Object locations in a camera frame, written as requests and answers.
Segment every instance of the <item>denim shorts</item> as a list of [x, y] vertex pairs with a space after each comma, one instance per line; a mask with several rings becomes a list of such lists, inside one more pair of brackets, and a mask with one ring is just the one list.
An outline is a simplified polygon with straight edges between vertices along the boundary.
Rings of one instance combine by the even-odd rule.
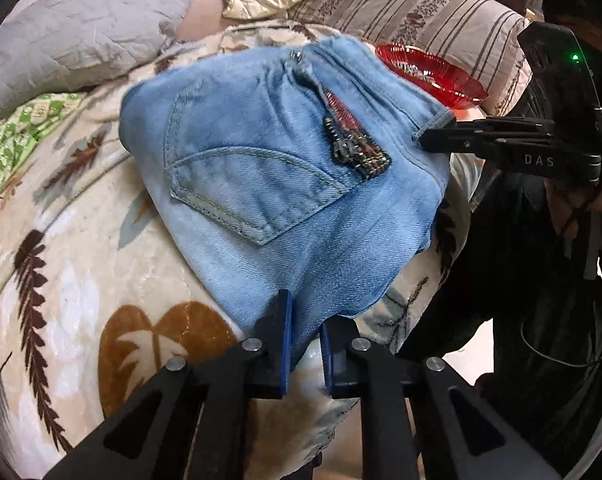
[[[369, 180], [332, 156], [336, 95], [391, 158]], [[452, 112], [348, 36], [201, 60], [131, 89], [121, 142], [188, 265], [247, 333], [280, 288], [293, 362], [356, 316], [430, 242], [449, 175], [418, 136]]]

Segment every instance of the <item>human hand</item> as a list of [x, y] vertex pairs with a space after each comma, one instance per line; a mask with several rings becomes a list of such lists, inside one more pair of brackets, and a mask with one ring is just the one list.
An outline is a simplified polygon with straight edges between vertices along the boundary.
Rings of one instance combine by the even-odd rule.
[[[552, 225], [557, 234], [561, 234], [565, 222], [567, 222], [572, 215], [572, 212], [583, 206], [585, 201], [590, 197], [593, 189], [580, 188], [577, 190], [565, 192], [559, 190], [553, 181], [545, 179], [545, 195], [547, 198], [547, 205], [550, 209], [550, 218], [552, 219]], [[602, 220], [602, 190], [599, 196], [588, 206], [588, 211], [595, 211], [600, 213]], [[565, 230], [564, 236], [568, 239], [574, 240], [578, 233], [578, 221], [573, 221]]]

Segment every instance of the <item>red plastic bowl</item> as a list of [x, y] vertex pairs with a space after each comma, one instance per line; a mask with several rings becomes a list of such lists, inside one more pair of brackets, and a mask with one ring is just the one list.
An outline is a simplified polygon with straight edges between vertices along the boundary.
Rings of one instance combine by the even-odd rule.
[[481, 83], [465, 70], [438, 56], [399, 44], [378, 45], [376, 53], [392, 72], [449, 108], [472, 108], [488, 98], [488, 92]]

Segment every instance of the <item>embroidered patch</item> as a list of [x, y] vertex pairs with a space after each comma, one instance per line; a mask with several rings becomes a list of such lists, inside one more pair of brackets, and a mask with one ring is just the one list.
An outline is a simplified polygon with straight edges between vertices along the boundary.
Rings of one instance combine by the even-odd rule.
[[390, 156], [379, 147], [336, 95], [326, 89], [323, 92], [337, 120], [337, 124], [332, 117], [323, 120], [332, 143], [332, 158], [337, 163], [356, 170], [364, 180], [382, 174], [392, 162]]

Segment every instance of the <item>pocket stitching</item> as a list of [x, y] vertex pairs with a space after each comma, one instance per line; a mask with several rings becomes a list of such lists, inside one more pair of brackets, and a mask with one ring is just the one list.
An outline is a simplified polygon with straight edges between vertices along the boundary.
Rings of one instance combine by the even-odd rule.
[[[179, 190], [183, 190], [185, 191], [185, 194], [193, 194], [196, 197], [200, 198], [203, 202], [206, 202], [208, 204], [210, 204], [211, 206], [217, 207], [219, 209], [221, 209], [222, 211], [224, 211], [228, 216], [237, 219], [239, 222], [243, 222], [247, 225], [249, 225], [250, 227], [261, 231], [261, 233], [258, 236], [254, 236], [254, 235], [249, 235], [248, 233], [246, 233], [243, 229], [241, 229], [240, 227], [237, 227], [234, 224], [230, 224], [228, 221], [224, 220], [221, 216], [219, 216], [217, 213], [215, 213], [214, 211], [212, 211], [209, 208], [206, 208], [202, 205], [191, 205], [190, 203], [186, 202], [186, 199], [182, 199], [181, 197], [179, 197], [178, 195], [175, 194], [176, 198], [178, 200], [180, 200], [181, 202], [184, 202], [187, 206], [190, 206], [191, 208], [195, 209], [195, 210], [201, 210], [202, 212], [204, 212], [206, 215], [210, 216], [211, 218], [215, 219], [217, 222], [219, 222], [220, 224], [225, 225], [227, 228], [229, 228], [230, 230], [236, 230], [238, 231], [240, 234], [242, 234], [244, 237], [246, 238], [254, 238], [257, 241], [262, 241], [265, 240], [267, 238], [267, 236], [263, 233], [263, 231], [265, 230], [265, 228], [269, 225], [268, 222], [266, 222], [265, 224], [263, 224], [262, 226], [258, 226], [253, 224], [252, 222], [245, 220], [244, 218], [240, 217], [239, 215], [236, 215], [234, 213], [232, 213], [231, 211], [228, 211], [226, 208], [224, 208], [223, 206], [217, 204], [216, 202], [213, 202], [212, 200], [208, 200], [206, 197], [201, 196], [198, 193], [195, 193], [191, 190], [185, 189], [183, 186], [181, 186], [180, 184], [176, 184], [179, 188]], [[276, 235], [282, 232], [285, 232], [287, 229], [290, 228], [290, 226], [295, 225], [297, 222], [299, 222], [300, 218], [303, 218], [303, 216], [306, 216], [307, 218], [309, 218], [310, 216], [314, 215], [316, 212], [320, 211], [323, 206], [325, 204], [328, 204], [330, 202], [333, 202], [334, 200], [338, 200], [340, 197], [342, 197], [343, 195], [345, 195], [345, 193], [340, 192], [339, 190], [337, 190], [338, 194], [340, 195], [338, 198], [332, 199], [332, 198], [324, 198], [322, 200], [320, 200], [319, 202], [317, 202], [317, 207], [313, 208], [312, 210], [309, 211], [305, 211], [302, 212], [302, 214], [296, 216], [295, 218], [290, 219], [287, 223], [283, 224], [281, 227], [279, 228], [271, 228], [271, 233], [270, 236], [268, 237], [269, 239], [272, 239], [272, 235]], [[288, 213], [290, 210], [296, 208], [295, 206], [290, 206], [288, 209], [286, 209], [285, 211], [283, 211], [281, 213], [281, 216], [283, 216], [284, 214]]]
[[172, 105], [172, 111], [170, 113], [170, 120], [168, 121], [168, 127], [165, 130], [165, 136], [163, 136], [163, 169], [168, 170], [172, 166], [172, 159], [174, 158], [174, 137], [175, 133], [181, 124], [181, 110], [185, 102], [181, 96], [177, 96]]
[[[318, 169], [318, 168], [313, 168], [311, 164], [306, 163], [307, 166], [303, 165], [303, 164], [299, 164], [297, 161], [295, 160], [290, 160], [290, 158], [292, 158], [292, 155], [284, 155], [284, 154], [278, 154], [277, 152], [271, 152], [271, 153], [261, 153], [258, 150], [262, 150], [263, 148], [240, 148], [240, 147], [225, 147], [225, 148], [221, 148], [222, 151], [220, 152], [215, 152], [215, 153], [195, 153], [194, 155], [190, 155], [187, 156], [185, 158], [182, 158], [180, 160], [175, 161], [173, 164], [171, 164], [171, 171], [174, 171], [175, 173], [178, 171], [177, 166], [181, 166], [183, 165], [185, 162], [187, 162], [190, 159], [193, 158], [198, 158], [198, 159], [204, 159], [204, 158], [214, 158], [216, 156], [225, 156], [225, 155], [249, 155], [249, 156], [257, 156], [257, 157], [261, 157], [261, 158], [271, 158], [273, 160], [279, 160], [281, 162], [283, 162], [284, 164], [290, 164], [292, 166], [296, 166], [297, 168], [300, 168], [301, 170], [305, 170], [306, 172], [314, 175], [315, 177], [319, 178], [319, 180], [321, 180], [326, 186], [331, 187], [332, 189], [336, 190], [336, 192], [339, 194], [339, 196], [337, 198], [324, 198], [322, 200], [319, 200], [316, 202], [316, 207], [312, 208], [310, 210], [300, 210], [299, 209], [299, 205], [291, 205], [290, 207], [288, 207], [287, 209], [283, 210], [282, 212], [280, 212], [278, 214], [278, 216], [276, 217], [281, 218], [284, 216], [287, 216], [290, 211], [292, 211], [293, 209], [297, 209], [301, 212], [301, 214], [297, 214], [296, 216], [289, 218], [288, 221], [283, 224], [281, 227], [279, 228], [272, 228], [272, 232], [273, 233], [280, 233], [285, 231], [286, 229], [289, 228], [289, 226], [291, 224], [295, 224], [296, 222], [299, 222], [299, 219], [302, 218], [303, 216], [312, 216], [313, 214], [315, 214], [317, 211], [319, 211], [320, 209], [323, 208], [323, 206], [326, 203], [330, 203], [333, 202], [334, 200], [338, 200], [340, 197], [344, 196], [347, 192], [351, 191], [351, 189], [354, 189], [356, 186], [358, 186], [360, 184], [360, 182], [358, 182], [357, 184], [355, 184], [354, 186], [352, 186], [350, 189], [348, 189], [347, 186], [342, 185], [343, 188], [340, 189], [339, 186], [337, 186], [335, 184], [335, 182], [331, 182], [330, 179], [326, 178], [322, 172]], [[261, 224], [261, 225], [257, 225], [254, 224], [251, 221], [248, 221], [244, 218], [242, 218], [241, 216], [239, 216], [238, 214], [235, 214], [232, 211], [229, 211], [228, 209], [226, 209], [225, 207], [223, 207], [222, 205], [220, 205], [217, 202], [214, 202], [213, 200], [210, 200], [209, 198], [200, 195], [199, 193], [187, 189], [184, 186], [182, 186], [179, 182], [179, 180], [177, 179], [176, 175], [173, 174], [172, 176], [172, 185], [174, 187], [177, 188], [177, 190], [179, 192], [181, 192], [182, 194], [188, 195], [194, 195], [195, 197], [197, 197], [198, 199], [200, 199], [201, 201], [203, 201], [204, 203], [207, 203], [215, 208], [218, 208], [219, 210], [222, 210], [226, 215], [230, 216], [231, 218], [236, 219], [239, 222], [242, 222], [246, 225], [249, 225], [250, 227], [259, 230], [259, 231], [263, 231], [268, 225], [271, 225], [271, 222], [275, 219], [275, 218], [271, 218], [271, 217], [266, 217], [265, 219], [265, 223]], [[185, 202], [184, 199], [181, 199], [179, 196], [177, 196], [177, 199], [181, 200], [182, 202]], [[205, 211], [206, 214], [209, 214], [209, 216], [211, 216], [212, 218], [214, 218], [215, 220], [219, 221], [220, 223], [222, 223], [223, 225], [225, 225], [226, 227], [230, 228], [230, 229], [236, 229], [238, 230], [243, 236], [246, 236], [247, 238], [256, 238], [256, 237], [251, 237], [248, 234], [246, 234], [243, 230], [236, 228], [235, 226], [230, 225], [227, 221], [224, 221], [218, 214], [212, 212], [210, 209], [198, 205], [191, 205], [187, 202], [185, 202], [188, 206], [193, 207], [194, 209], [197, 209], [197, 207], [200, 207], [202, 210]], [[265, 238], [265, 236], [262, 234], [260, 238], [260, 240], [263, 240]]]
[[274, 160], [280, 160], [281, 162], [285, 162], [286, 164], [290, 164], [292, 166], [296, 166], [297, 168], [301, 168], [302, 170], [306, 170], [308, 173], [312, 173], [317, 178], [324, 181], [328, 186], [334, 187], [334, 189], [336, 189], [340, 193], [347, 193], [350, 190], [350, 189], [348, 189], [347, 186], [345, 186], [343, 184], [342, 184], [343, 188], [340, 189], [339, 186], [337, 186], [335, 184], [335, 182], [333, 182], [329, 178], [326, 178], [323, 175], [323, 172], [321, 170], [319, 170], [318, 168], [313, 168], [313, 166], [311, 164], [309, 164], [305, 161], [304, 162], [307, 165], [307, 167], [305, 167], [303, 164], [299, 164], [295, 160], [289, 160], [288, 157], [298, 158], [298, 157], [295, 157], [294, 155], [287, 155], [285, 153], [279, 154], [279, 152], [275, 152], [274, 150], [267, 150], [266, 148], [249, 148], [249, 147], [242, 147], [242, 146], [223, 146], [222, 148], [211, 148], [210, 150], [206, 150], [206, 151], [210, 152], [211, 150], [219, 150], [219, 153], [209, 153], [209, 154], [206, 152], [194, 153], [193, 155], [188, 155], [188, 156], [185, 156], [184, 158], [180, 158], [179, 160], [175, 160], [171, 164], [171, 166], [172, 166], [171, 169], [174, 169], [176, 166], [183, 164], [184, 162], [186, 162], [187, 160], [190, 160], [191, 158], [203, 159], [203, 158], [213, 158], [215, 156], [224, 156], [224, 155], [251, 155], [251, 156], [259, 156], [261, 158], [273, 158]]

